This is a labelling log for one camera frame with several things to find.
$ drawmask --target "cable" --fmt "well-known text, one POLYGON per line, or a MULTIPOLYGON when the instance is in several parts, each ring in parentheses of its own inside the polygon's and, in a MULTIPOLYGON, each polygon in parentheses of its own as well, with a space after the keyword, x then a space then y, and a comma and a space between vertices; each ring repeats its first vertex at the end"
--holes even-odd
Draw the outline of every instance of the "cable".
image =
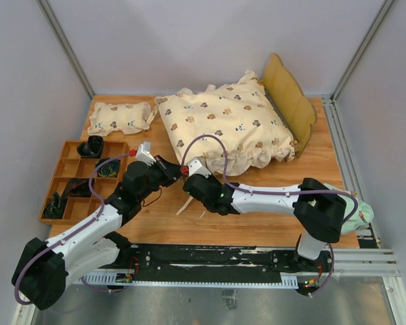
POLYGON ((320 277, 322 276, 323 273, 323 268, 322 268, 322 263, 317 263, 317 267, 319 268, 319 275, 317 278, 311 279, 309 281, 305 281, 305 287, 309 287, 311 284, 317 283, 320 280, 320 277))
POLYGON ((160 199, 160 197, 162 195, 162 188, 158 188, 158 189, 160 190, 160 195, 158 195, 158 197, 155 200, 151 201, 151 203, 145 204, 145 202, 143 200, 143 204, 141 205, 143 208, 146 208, 146 207, 150 206, 153 202, 156 202, 156 201, 158 201, 160 199))
MULTIPOLYGON (((341 196, 346 196, 348 198, 350 198, 353 201, 353 209, 352 211, 343 219, 343 224, 348 221, 354 214, 355 212, 357 212, 358 209, 358 201, 357 198, 355 198, 355 196, 353 196, 352 194, 343 192, 343 191, 337 191, 337 190, 309 190, 309 191, 297 191, 297 192, 271 192, 271 191, 250 191, 247 190, 245 188, 240 188, 238 186, 233 185, 232 183, 230 183, 227 180, 227 163, 229 162, 227 159, 227 149, 225 148, 223 142, 215 137, 214 135, 211 134, 204 134, 204 135, 200 135, 198 136, 196 139, 192 140, 191 143, 188 145, 187 149, 185 150, 185 153, 183 154, 183 158, 182 158, 182 163, 181 163, 181 169, 184 168, 185 166, 185 159, 186 156, 189 152, 189 149, 191 149, 192 145, 195 144, 198 140, 204 138, 204 137, 211 137, 213 139, 215 139, 221 146, 221 148, 223 149, 223 153, 224 153, 224 168, 223 168, 223 179, 224 182, 230 187, 233 188, 234 190, 238 190, 241 192, 245 192, 245 193, 250 193, 250 194, 263 194, 263 195, 278 195, 278 196, 295 196, 295 195, 307 195, 307 194, 337 194, 337 195, 341 195, 341 196)), ((323 287, 326 286, 326 284, 329 282, 331 275, 334 273, 334 264, 335 264, 335 259, 334 259, 334 250, 332 248, 332 245, 330 243, 328 243, 328 246, 330 248, 330 252, 331 252, 331 259, 332 259, 332 263, 331 263, 331 269, 330 272, 328 273, 328 276, 326 277, 325 281, 323 281, 322 285, 311 294, 311 296, 314 296, 316 293, 320 292, 321 289, 323 287)))
POLYGON ((126 154, 121 154, 120 156, 108 159, 106 161, 104 161, 103 163, 99 164, 93 171, 92 174, 90 174, 90 178, 89 178, 89 189, 90 192, 99 199, 99 201, 101 201, 101 206, 96 214, 95 217, 93 217, 92 219, 90 219, 88 222, 86 222, 85 224, 83 224, 81 227, 75 229, 75 231, 71 232, 69 235, 67 235, 66 237, 64 237, 62 240, 59 240, 57 242, 55 242, 54 244, 52 244, 50 247, 47 247, 46 249, 44 249, 43 251, 41 251, 40 253, 36 254, 21 270, 20 274, 18 275, 18 278, 16 279, 15 282, 15 289, 14 289, 14 296, 15 296, 15 300, 17 301, 17 303, 21 304, 21 305, 30 305, 32 304, 31 301, 24 301, 20 298, 20 285, 21 285, 21 281, 24 277, 24 275, 26 274, 27 270, 38 260, 40 259, 43 255, 47 254, 49 251, 52 251, 53 249, 55 249, 56 247, 58 247, 59 245, 61 245, 62 243, 64 244, 65 242, 67 242, 69 239, 71 239, 72 237, 74 237, 75 235, 77 235, 79 232, 83 231, 84 229, 86 229, 87 227, 89 227, 92 223, 94 223, 99 216, 102 214, 102 211, 104 210, 104 206, 105 206, 105 202, 104 199, 95 192, 95 190, 93 189, 92 186, 92 180, 95 177, 95 174, 97 173, 97 171, 104 166, 105 164, 108 164, 110 161, 116 160, 116 159, 121 159, 124 157, 129 156, 129 153, 126 154))
POLYGON ((135 259, 137 261, 137 263, 138 263, 137 267, 135 268, 135 272, 134 272, 134 275, 136 276, 138 274, 138 271, 140 270, 140 261, 135 256, 131 257, 131 264, 129 264, 128 274, 131 273, 131 268, 133 266, 133 259, 135 259))

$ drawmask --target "red connector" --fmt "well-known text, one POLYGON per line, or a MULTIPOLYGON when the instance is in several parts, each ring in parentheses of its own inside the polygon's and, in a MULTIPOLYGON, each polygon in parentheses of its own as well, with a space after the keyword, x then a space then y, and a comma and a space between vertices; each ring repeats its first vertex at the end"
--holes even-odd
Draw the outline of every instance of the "red connector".
POLYGON ((188 173, 189 173, 189 168, 188 168, 188 166, 183 166, 181 172, 182 172, 182 174, 188 174, 188 173))

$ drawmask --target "large pillow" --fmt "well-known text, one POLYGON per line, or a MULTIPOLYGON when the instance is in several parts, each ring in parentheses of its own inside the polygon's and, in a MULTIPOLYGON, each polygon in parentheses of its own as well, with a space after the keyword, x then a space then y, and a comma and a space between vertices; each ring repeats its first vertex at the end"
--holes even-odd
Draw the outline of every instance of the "large pillow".
MULTIPOLYGON (((228 175, 240 175, 250 166, 263 168, 272 158, 292 160, 294 139, 265 97, 265 88, 252 71, 239 83, 218 89, 209 85, 202 93, 182 89, 175 95, 157 97, 155 103, 181 162, 189 143, 197 136, 219 137, 228 151, 228 175)), ((210 171, 222 173, 224 155, 213 139, 196 142, 186 163, 203 157, 210 171)))

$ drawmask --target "compartment organizer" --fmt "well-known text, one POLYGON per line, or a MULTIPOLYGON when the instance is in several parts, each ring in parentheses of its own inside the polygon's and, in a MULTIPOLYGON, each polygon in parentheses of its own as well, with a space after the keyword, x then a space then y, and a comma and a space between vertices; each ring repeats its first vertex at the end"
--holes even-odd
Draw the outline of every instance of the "compartment organizer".
MULTIPOLYGON (((95 165, 99 159, 81 158, 76 151, 76 147, 82 142, 83 141, 65 142, 39 215, 40 222, 47 225, 74 225, 93 213, 100 206, 100 201, 93 195, 89 198, 70 196, 66 201, 66 207, 61 219, 49 219, 43 216, 44 208, 51 202, 54 192, 57 192, 61 196, 66 184, 68 184, 71 178, 88 179, 95 169, 95 165)), ((101 158, 112 158, 127 153, 128 151, 129 148, 126 142, 105 141, 101 158)), ((99 177, 95 175, 93 178, 93 188, 95 191, 104 199, 109 197, 117 184, 122 180, 127 165, 127 157, 121 158, 117 177, 99 177)))

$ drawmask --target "pillow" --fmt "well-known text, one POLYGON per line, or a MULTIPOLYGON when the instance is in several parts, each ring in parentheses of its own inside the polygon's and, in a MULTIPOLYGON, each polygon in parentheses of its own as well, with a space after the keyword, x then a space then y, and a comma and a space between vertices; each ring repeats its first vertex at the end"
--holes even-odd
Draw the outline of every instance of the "pillow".
POLYGON ((89 117, 89 135, 106 136, 114 131, 133 134, 149 129, 148 122, 150 105, 138 104, 106 104, 96 103, 93 114, 89 117))
MULTIPOLYGON (((239 81, 202 93, 182 89, 176 95, 155 98, 168 136, 181 162, 189 143, 199 135, 219 137, 228 151, 227 174, 244 173, 250 166, 263 168, 272 158, 292 160, 294 139, 265 97, 258 77, 248 71, 239 81)), ((222 173, 224 155, 213 139, 196 142, 188 163, 203 157, 211 172, 222 173)))

